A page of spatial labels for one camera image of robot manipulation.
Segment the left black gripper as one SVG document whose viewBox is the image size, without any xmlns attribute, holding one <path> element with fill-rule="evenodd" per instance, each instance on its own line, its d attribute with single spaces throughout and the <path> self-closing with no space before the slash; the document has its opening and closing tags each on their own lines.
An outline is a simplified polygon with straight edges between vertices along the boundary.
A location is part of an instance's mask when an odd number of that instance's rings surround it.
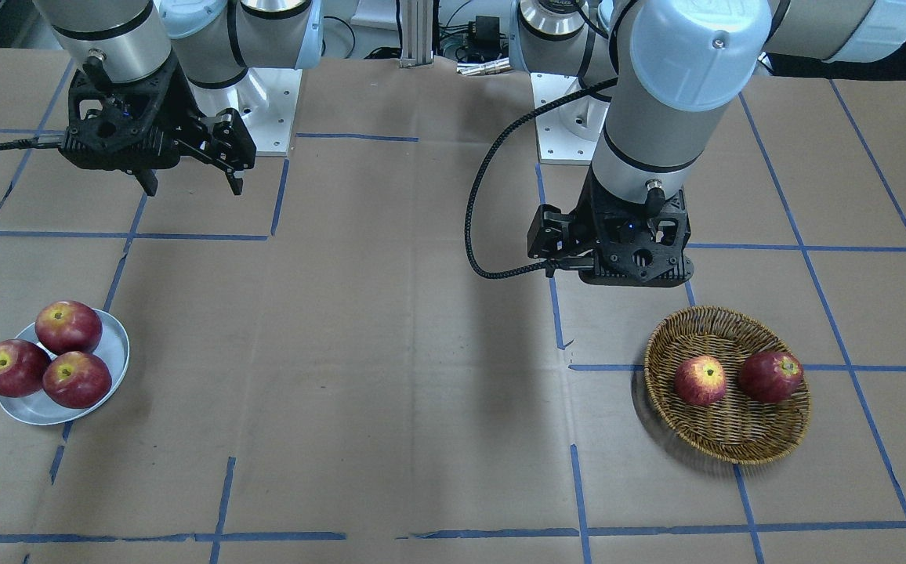
<svg viewBox="0 0 906 564">
<path fill-rule="evenodd" d="M 528 256 L 549 262 L 549 275 L 574 270 L 586 284 L 686 284 L 694 264 L 683 253 L 692 235 L 683 190 L 667 196 L 651 179 L 642 194 L 642 203 L 622 200 L 588 172 L 571 213 L 538 206 L 527 233 Z"/>
</svg>

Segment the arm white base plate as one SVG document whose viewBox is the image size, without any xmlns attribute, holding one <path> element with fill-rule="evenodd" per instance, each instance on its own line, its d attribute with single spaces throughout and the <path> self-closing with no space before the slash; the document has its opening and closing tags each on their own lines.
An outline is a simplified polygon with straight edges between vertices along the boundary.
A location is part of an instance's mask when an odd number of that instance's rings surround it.
<svg viewBox="0 0 906 564">
<path fill-rule="evenodd" d="M 287 157 L 302 79 L 300 69 L 250 68 L 234 85 L 190 87 L 200 110 L 210 117 L 237 108 L 260 157 Z"/>
<path fill-rule="evenodd" d="M 582 85 L 570 75 L 531 74 L 533 103 L 545 106 Z M 536 118 L 538 156 L 544 165 L 589 165 L 599 142 L 607 101 L 587 96 Z"/>
</svg>

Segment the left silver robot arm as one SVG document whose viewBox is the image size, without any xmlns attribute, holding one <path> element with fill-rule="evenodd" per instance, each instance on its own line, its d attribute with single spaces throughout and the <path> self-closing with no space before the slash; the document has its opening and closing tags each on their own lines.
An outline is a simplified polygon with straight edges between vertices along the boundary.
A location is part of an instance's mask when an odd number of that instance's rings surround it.
<svg viewBox="0 0 906 564">
<path fill-rule="evenodd" d="M 906 42 L 906 1 L 516 1 L 510 58 L 572 76 L 567 108 L 594 149 L 574 210 L 543 204 L 525 271 L 675 287 L 694 267 L 683 184 L 762 54 L 875 62 Z"/>
</svg>

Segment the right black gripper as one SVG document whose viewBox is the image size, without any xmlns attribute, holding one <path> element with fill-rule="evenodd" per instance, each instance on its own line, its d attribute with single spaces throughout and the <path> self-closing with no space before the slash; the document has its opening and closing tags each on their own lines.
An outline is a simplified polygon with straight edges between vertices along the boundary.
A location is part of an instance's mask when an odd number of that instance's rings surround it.
<svg viewBox="0 0 906 564">
<path fill-rule="evenodd" d="M 175 55 L 126 83 L 112 80 L 102 56 L 88 55 L 67 90 L 67 118 L 63 157 L 84 170 L 131 172 L 148 197 L 157 195 L 155 170 L 173 168 L 181 157 L 224 172 L 235 196 L 243 193 L 243 171 L 255 167 L 255 142 L 241 114 L 203 114 Z"/>
</svg>

